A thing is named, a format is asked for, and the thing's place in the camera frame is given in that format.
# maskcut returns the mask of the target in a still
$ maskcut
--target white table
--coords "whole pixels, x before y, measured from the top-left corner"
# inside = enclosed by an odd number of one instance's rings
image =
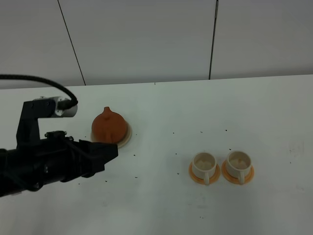
[[[89,140],[105,106],[130,123],[133,136],[91,178],[0,198],[0,234],[311,234],[312,88],[313,75],[70,87],[77,115],[40,120],[42,138],[64,130]],[[16,147],[22,104],[41,95],[62,93],[1,90],[2,148]],[[221,176],[206,187],[191,180],[197,152],[212,153],[221,165],[229,149],[252,157],[250,183]]]

